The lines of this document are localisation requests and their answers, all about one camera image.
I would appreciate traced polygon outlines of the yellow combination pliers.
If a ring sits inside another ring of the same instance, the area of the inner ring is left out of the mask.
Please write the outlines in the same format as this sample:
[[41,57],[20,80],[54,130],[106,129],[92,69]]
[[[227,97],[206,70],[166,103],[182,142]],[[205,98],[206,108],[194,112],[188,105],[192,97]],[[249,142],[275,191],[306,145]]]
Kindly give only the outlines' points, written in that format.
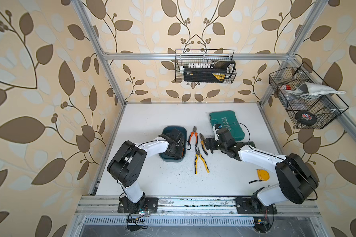
[[204,152],[205,155],[208,155],[208,152],[207,152],[206,146],[205,146],[205,138],[204,138],[204,136],[203,136],[201,133],[199,134],[199,137],[200,137],[200,139],[201,139],[201,147],[202,147],[202,150],[203,150],[203,152]]

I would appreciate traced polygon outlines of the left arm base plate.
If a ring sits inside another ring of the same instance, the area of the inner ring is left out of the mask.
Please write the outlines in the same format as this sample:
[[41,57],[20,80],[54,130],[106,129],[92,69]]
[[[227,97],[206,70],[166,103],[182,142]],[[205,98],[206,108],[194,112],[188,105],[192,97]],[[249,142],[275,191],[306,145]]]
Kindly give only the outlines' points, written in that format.
[[146,213],[152,214],[157,212],[158,198],[142,197],[137,203],[131,202],[127,197],[120,198],[118,213]]

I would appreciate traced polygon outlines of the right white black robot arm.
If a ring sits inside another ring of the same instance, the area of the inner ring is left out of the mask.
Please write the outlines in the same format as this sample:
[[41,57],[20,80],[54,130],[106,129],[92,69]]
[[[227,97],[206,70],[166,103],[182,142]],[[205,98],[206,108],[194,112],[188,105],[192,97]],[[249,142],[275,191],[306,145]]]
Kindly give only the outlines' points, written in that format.
[[207,150],[221,151],[232,159],[257,165],[277,177],[277,184],[262,187],[250,196],[254,205],[270,206],[284,201],[302,204],[310,194],[316,193],[318,180],[298,155],[275,155],[255,148],[250,141],[237,142],[226,128],[216,129],[214,134],[215,137],[204,139]]

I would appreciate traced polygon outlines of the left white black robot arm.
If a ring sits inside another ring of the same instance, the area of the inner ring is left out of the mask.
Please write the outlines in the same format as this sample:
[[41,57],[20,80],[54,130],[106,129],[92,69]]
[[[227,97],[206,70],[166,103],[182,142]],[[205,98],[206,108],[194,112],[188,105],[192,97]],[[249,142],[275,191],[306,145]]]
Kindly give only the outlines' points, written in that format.
[[120,184],[128,202],[143,205],[145,193],[137,179],[145,161],[158,155],[164,161],[179,162],[186,155],[186,145],[187,130],[181,126],[167,126],[152,141],[139,144],[125,141],[107,166],[107,172]]

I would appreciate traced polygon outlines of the orange combination pliers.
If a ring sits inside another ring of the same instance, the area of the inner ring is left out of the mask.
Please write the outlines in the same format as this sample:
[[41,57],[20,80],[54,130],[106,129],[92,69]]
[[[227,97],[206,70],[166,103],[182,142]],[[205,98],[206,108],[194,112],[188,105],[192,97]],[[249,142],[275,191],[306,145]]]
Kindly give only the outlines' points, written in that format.
[[197,147],[198,146],[198,133],[197,133],[197,127],[196,126],[193,127],[193,130],[192,130],[192,132],[191,132],[191,134],[189,136],[189,140],[188,140],[189,143],[191,143],[192,137],[195,138],[195,146]]

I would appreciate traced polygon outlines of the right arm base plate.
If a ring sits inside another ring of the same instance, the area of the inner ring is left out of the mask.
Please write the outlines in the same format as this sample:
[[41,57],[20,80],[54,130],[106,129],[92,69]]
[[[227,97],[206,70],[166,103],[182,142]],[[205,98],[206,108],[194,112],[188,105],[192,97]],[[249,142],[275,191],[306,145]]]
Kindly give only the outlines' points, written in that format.
[[257,198],[236,197],[235,205],[238,214],[277,214],[277,209],[273,204],[264,206]]

